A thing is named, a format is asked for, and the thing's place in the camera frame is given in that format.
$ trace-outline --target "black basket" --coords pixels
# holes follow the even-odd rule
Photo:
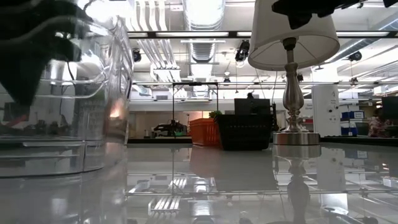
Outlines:
[[[272,130],[272,115],[224,114],[215,118],[220,141],[226,151],[267,149]]]

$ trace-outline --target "glass table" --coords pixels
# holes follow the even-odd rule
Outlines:
[[[127,154],[131,223],[398,223],[396,147],[133,144]]]

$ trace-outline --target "orange crate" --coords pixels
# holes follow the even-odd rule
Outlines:
[[[189,122],[192,143],[201,146],[219,146],[218,125],[213,118],[199,118]]]

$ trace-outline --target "silver lamp stand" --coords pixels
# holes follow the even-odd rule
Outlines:
[[[287,128],[274,133],[274,144],[308,146],[319,144],[318,133],[311,133],[302,125],[299,118],[300,109],[304,105],[304,97],[297,80],[297,68],[299,65],[294,62],[293,49],[296,46],[296,38],[289,37],[282,41],[287,53],[286,89],[284,93],[284,107],[288,110],[290,117],[287,119]]]

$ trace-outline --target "white lampshade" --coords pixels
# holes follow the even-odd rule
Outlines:
[[[276,0],[256,1],[248,58],[252,67],[284,70],[287,55],[281,41],[288,37],[297,39],[294,61],[299,68],[318,65],[337,53],[340,44],[331,16],[313,15],[308,24],[292,30],[287,16],[272,11],[274,2]]]

